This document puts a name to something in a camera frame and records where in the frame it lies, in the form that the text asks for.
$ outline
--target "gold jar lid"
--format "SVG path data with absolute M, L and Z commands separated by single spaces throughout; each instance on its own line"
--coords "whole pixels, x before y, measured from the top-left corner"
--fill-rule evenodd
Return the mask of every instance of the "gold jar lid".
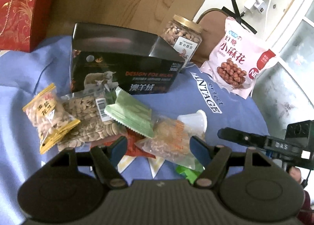
M 184 18 L 182 16 L 174 15 L 173 19 L 176 22 L 182 24 L 183 26 L 186 26 L 187 28 L 196 31 L 197 33 L 201 33 L 202 30 L 203 30 L 203 28 L 200 25 L 198 25 L 195 22 L 189 21 L 188 19 L 186 19 L 186 18 Z

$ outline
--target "barcode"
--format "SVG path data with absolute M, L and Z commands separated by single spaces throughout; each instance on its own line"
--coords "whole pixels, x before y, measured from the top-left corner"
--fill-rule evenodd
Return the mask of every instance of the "barcode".
M 105 107 L 107 105 L 105 98 L 96 99 L 97 108 L 103 122 L 110 120 L 110 117 L 105 113 Z

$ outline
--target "green wrapper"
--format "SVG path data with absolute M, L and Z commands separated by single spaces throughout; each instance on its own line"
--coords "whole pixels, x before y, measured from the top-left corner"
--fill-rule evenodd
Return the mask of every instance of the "green wrapper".
M 152 110 L 120 87 L 116 89 L 116 95 L 115 103 L 107 105 L 105 113 L 131 130 L 153 138 Z
M 176 168 L 176 172 L 183 175 L 186 179 L 189 180 L 191 184 L 195 182 L 195 180 L 203 172 L 203 170 L 203 166 L 197 160 L 195 160 L 195 170 L 180 165 L 178 165 Z

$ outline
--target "candy bag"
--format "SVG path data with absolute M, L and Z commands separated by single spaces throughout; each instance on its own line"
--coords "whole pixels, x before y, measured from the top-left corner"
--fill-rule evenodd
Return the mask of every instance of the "candy bag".
M 277 63 L 267 43 L 244 29 L 232 17 L 225 22 L 226 34 L 200 70 L 221 88 L 247 98 L 256 76 Z
M 190 151 L 190 138 L 202 137 L 203 132 L 197 132 L 183 122 L 166 117 L 157 119 L 153 132 L 153 138 L 145 138 L 135 145 L 150 154 L 195 169 L 195 157 Z
M 112 141 L 110 136 L 126 135 L 123 125 L 114 122 L 104 113 L 106 105 L 113 104 L 114 100 L 107 86 L 95 86 L 83 91 L 61 97 L 64 109 L 80 119 L 81 123 L 71 130 L 61 142 L 58 150 L 66 147 L 79 147 L 85 142 L 103 139 Z
M 80 120 L 64 110 L 56 92 L 52 83 L 23 107 L 33 126 L 37 127 L 40 154 L 48 151 L 80 123 Z

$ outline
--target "red gift box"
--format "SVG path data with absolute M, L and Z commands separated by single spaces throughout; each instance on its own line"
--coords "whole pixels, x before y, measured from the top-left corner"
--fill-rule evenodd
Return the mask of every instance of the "red gift box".
M 0 0 L 0 50 L 34 50 L 46 37 L 51 2 Z

